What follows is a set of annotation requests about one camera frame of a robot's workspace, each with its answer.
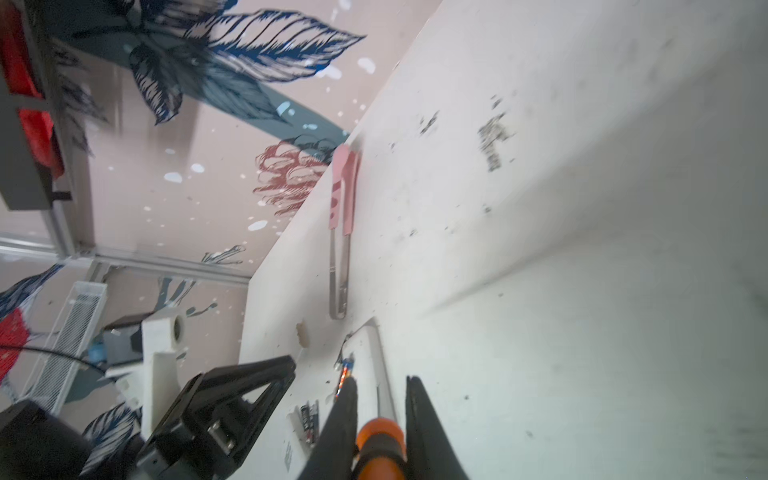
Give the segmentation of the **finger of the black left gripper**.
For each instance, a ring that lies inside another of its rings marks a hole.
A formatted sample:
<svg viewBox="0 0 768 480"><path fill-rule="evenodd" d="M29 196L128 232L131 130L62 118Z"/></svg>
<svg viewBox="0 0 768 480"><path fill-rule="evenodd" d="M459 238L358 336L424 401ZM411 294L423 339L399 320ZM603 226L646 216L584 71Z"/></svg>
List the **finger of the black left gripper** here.
<svg viewBox="0 0 768 480"><path fill-rule="evenodd" d="M296 378L289 355L217 368L203 378L200 411L224 450L248 450Z"/></svg>

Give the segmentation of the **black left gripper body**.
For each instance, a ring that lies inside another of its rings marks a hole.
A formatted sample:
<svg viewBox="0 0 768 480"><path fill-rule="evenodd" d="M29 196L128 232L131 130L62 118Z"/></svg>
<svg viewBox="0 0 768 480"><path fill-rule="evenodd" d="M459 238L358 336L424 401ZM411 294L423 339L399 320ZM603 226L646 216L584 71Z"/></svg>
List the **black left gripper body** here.
<svg viewBox="0 0 768 480"><path fill-rule="evenodd" d="M138 472L149 479L227 479L242 465L231 371L199 374L182 387L138 452Z"/></svg>

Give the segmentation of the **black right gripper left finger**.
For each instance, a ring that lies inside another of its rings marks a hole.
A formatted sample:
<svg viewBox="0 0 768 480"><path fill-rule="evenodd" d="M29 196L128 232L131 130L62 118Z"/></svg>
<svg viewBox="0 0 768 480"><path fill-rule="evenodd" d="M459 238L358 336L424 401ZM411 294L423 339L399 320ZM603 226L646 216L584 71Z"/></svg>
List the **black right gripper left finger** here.
<svg viewBox="0 0 768 480"><path fill-rule="evenodd" d="M351 479L357 423L358 386L350 377L345 381L299 479Z"/></svg>

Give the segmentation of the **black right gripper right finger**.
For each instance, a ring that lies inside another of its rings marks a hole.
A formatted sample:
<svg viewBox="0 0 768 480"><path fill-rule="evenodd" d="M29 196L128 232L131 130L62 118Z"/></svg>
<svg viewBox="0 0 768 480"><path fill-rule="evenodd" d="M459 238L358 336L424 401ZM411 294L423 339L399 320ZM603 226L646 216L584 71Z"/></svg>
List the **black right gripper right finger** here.
<svg viewBox="0 0 768 480"><path fill-rule="evenodd" d="M405 412L407 478L468 480L418 376L407 377Z"/></svg>

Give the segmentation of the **orange black screwdriver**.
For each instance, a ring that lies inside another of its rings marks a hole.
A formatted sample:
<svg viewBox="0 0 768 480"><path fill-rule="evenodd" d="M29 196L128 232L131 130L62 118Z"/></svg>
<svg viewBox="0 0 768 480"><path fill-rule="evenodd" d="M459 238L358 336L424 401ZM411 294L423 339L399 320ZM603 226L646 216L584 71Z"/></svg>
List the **orange black screwdriver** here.
<svg viewBox="0 0 768 480"><path fill-rule="evenodd" d="M383 417L368 421L357 435L356 446L353 479L406 479L405 435L395 421Z"/></svg>

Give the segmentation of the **small black battery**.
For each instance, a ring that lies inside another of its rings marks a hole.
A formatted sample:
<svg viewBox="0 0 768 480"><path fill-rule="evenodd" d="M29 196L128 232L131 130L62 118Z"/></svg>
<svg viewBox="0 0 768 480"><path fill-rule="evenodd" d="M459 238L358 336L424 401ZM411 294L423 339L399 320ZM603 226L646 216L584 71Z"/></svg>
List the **small black battery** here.
<svg viewBox="0 0 768 480"><path fill-rule="evenodd" d="M304 434L304 441L309 446L314 446L317 442L320 422L319 422L319 402L307 402L299 409L299 416Z"/></svg>

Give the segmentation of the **white remote control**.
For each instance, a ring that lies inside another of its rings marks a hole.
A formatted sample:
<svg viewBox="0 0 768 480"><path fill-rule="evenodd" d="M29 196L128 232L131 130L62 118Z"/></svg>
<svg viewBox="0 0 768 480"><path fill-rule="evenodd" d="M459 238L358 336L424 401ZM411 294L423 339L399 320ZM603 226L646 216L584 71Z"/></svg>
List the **white remote control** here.
<svg viewBox="0 0 768 480"><path fill-rule="evenodd" d="M359 425L379 417L398 422L376 319L347 335L340 353L357 384Z"/></svg>

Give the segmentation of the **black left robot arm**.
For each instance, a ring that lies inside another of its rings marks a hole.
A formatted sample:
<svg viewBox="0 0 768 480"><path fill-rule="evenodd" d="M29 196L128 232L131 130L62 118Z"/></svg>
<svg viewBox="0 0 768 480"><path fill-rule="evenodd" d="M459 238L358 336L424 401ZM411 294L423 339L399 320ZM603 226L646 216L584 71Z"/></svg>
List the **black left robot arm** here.
<svg viewBox="0 0 768 480"><path fill-rule="evenodd" d="M4 479L227 479L295 378L290 356L190 380L147 439L118 406L78 433L31 400L1 414Z"/></svg>

